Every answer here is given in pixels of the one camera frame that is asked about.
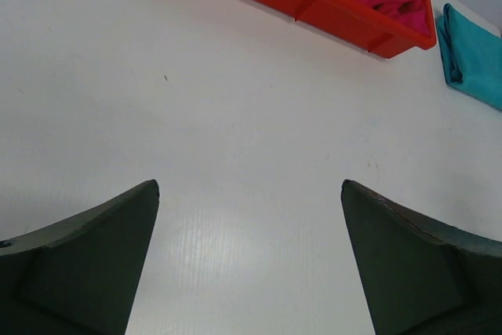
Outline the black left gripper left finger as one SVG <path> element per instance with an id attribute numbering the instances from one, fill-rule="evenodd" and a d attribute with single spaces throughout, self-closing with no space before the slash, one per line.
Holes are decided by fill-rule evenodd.
<path id="1" fill-rule="evenodd" d="M 124 334 L 159 208 L 147 180 L 1 242 L 3 334 Z"/>

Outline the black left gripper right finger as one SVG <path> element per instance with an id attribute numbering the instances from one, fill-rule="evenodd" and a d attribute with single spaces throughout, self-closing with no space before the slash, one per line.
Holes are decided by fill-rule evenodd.
<path id="1" fill-rule="evenodd" d="M 501 244 L 345 180 L 341 204 L 377 334 L 499 334 Z"/>

